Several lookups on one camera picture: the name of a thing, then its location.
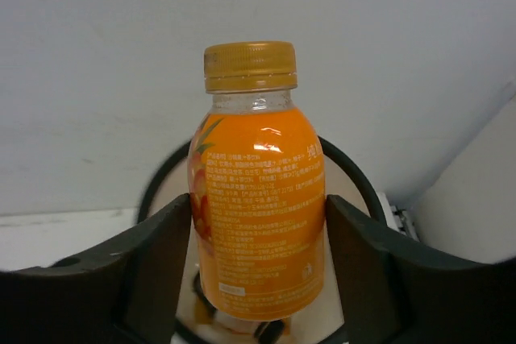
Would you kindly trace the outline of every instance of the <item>bottle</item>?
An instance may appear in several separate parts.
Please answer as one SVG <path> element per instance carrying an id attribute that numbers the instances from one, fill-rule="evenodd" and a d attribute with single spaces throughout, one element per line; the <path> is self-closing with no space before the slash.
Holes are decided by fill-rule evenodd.
<path id="1" fill-rule="evenodd" d="M 292 103 L 293 45 L 207 48 L 213 106 L 189 149 L 202 290 L 229 316 L 286 318 L 323 288 L 324 158 Z"/>

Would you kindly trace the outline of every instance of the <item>black ring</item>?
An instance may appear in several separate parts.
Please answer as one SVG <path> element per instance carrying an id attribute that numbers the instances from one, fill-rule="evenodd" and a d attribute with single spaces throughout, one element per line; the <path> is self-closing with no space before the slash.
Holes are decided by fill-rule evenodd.
<path id="1" fill-rule="evenodd" d="M 340 149 L 329 141 L 319 136 L 322 152 L 330 158 L 340 169 L 342 169 L 357 187 L 360 195 L 364 199 L 371 218 L 377 220 L 383 225 L 387 225 L 384 210 L 378 200 L 377 193 L 369 182 L 368 178 L 362 173 L 358 166 L 344 154 Z M 181 145 L 171 154 L 165 162 L 158 168 L 156 173 L 148 184 L 147 189 L 142 197 L 139 205 L 137 222 L 140 223 L 147 219 L 152 203 L 156 194 L 160 191 L 161 185 L 167 179 L 167 176 L 177 167 L 177 165 L 188 156 L 190 141 Z M 179 318 L 176 318 L 176 333 L 189 344 L 213 344 L 197 336 L 190 328 L 184 325 Z M 332 334 L 324 338 L 317 344 L 342 344 L 348 342 L 348 336 L 345 324 L 342 324 Z"/>

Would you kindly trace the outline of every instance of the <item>orange juice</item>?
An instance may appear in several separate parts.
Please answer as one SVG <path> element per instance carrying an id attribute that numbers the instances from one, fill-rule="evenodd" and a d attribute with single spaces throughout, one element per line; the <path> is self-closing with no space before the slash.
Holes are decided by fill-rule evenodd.
<path id="1" fill-rule="evenodd" d="M 318 137 L 290 99 L 293 47 L 214 46 L 205 74 L 214 104 L 188 160 L 203 292 L 239 319 L 291 316 L 323 287 L 325 201 Z"/>

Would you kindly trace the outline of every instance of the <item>bottle cap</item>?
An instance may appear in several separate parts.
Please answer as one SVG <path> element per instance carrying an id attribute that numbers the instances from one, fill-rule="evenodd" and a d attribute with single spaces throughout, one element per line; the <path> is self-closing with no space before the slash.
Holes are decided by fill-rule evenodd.
<path id="1" fill-rule="evenodd" d="M 218 44 L 204 51 L 207 93 L 293 89 L 296 55 L 288 42 Z"/>

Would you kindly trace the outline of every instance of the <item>bottle neck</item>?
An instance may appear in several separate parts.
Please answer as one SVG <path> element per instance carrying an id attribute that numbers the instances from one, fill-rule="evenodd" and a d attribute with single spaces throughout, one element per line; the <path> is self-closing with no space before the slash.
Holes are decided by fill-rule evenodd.
<path id="1" fill-rule="evenodd" d="M 212 114 L 259 114 L 294 108 L 290 90 L 214 94 Z"/>

